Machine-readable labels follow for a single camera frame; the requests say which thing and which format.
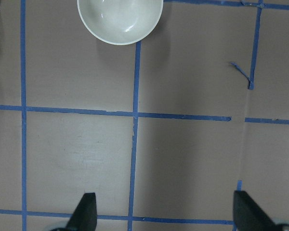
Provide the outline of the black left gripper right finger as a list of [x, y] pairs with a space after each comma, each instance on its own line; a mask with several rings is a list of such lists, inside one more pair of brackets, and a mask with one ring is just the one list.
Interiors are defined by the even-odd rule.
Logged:
[[239, 231], [281, 231], [246, 191], [234, 191], [233, 220]]

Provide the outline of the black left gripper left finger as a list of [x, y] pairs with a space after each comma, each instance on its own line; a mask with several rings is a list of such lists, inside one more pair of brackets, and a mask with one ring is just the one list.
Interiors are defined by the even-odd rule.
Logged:
[[95, 193], [85, 193], [69, 219], [68, 231], [94, 231], [97, 227], [97, 206]]

